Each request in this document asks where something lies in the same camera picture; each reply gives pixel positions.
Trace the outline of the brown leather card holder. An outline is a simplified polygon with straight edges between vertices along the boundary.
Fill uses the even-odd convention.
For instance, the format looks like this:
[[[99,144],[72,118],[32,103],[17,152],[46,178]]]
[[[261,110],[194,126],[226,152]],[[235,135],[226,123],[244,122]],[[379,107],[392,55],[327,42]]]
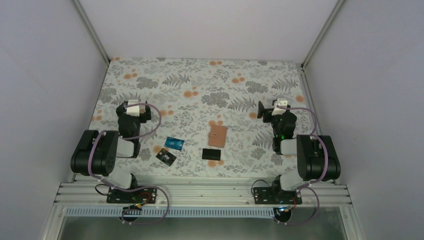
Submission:
[[[212,125],[208,134],[208,145],[211,147],[224,148],[226,144],[228,128],[223,125]]]

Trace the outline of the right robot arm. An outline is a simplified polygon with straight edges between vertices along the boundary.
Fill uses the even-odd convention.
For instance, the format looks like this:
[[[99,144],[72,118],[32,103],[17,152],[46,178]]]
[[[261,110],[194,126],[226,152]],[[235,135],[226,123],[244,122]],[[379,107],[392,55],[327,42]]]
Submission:
[[[272,127],[272,149],[276,155],[295,156],[295,173],[279,175],[273,181],[271,198],[278,204],[311,184],[336,180],[341,175],[341,165],[332,138],[317,135],[316,114],[309,108],[291,107],[284,98],[273,101],[272,108],[258,103],[257,118]],[[313,129],[309,134],[295,134],[297,116],[294,111],[307,111],[312,116]]]

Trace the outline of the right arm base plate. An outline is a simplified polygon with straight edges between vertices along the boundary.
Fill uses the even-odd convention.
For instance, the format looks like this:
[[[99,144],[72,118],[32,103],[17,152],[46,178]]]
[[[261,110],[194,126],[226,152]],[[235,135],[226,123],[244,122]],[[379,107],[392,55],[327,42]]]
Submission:
[[[303,203],[302,198],[295,191],[273,190],[271,187],[254,187],[252,192],[256,205],[300,205]]]

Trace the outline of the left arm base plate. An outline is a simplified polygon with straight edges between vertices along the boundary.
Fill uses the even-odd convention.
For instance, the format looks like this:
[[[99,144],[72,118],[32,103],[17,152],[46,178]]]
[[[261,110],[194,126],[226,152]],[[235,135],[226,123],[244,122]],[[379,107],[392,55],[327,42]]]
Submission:
[[[117,189],[109,189],[106,202],[108,204],[155,204],[157,189],[143,188],[141,190],[125,192]]]

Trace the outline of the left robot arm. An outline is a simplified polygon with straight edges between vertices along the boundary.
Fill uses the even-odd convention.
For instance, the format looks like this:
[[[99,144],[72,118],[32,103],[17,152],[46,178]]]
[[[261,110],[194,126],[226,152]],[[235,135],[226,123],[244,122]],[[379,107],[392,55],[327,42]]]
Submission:
[[[141,125],[152,119],[151,105],[127,100],[116,108],[117,130],[85,130],[70,160],[73,173],[93,177],[131,203],[139,197],[136,177],[119,167],[118,158],[132,159],[141,149]]]

